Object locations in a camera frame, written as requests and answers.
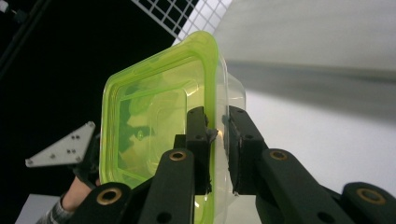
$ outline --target plastic container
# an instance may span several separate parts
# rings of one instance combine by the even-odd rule
[[[216,217],[222,222],[230,182],[223,123],[229,92],[233,105],[245,108],[245,91],[229,76],[215,39],[199,31],[110,77],[102,108],[102,183],[135,188],[155,175],[161,155],[173,148],[175,134],[185,133],[187,112],[203,106],[208,127],[218,129],[219,135],[211,149],[213,192],[195,197],[194,220],[213,223]]]

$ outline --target white surface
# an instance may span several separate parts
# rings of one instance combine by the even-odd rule
[[[0,0],[0,11],[6,12],[8,9],[8,2]]]
[[[233,0],[215,37],[224,58],[396,70],[394,0]]]
[[[59,200],[59,197],[30,194],[23,206],[16,224],[36,223],[41,216],[49,211]]]
[[[245,86],[247,112],[268,147],[288,150],[338,193],[361,181],[396,195],[394,73],[241,62],[228,70]],[[254,197],[236,200],[226,223],[241,216],[260,223]]]
[[[396,2],[233,0],[214,36],[269,147],[396,195]],[[226,223],[260,223],[240,196]]]
[[[178,33],[174,45],[195,31],[207,31],[213,34],[232,1],[199,0],[181,31]]]

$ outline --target white grid panel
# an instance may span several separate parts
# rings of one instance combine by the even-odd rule
[[[192,0],[132,1],[175,38],[175,45],[195,31],[213,34],[233,0],[198,0],[195,6]]]

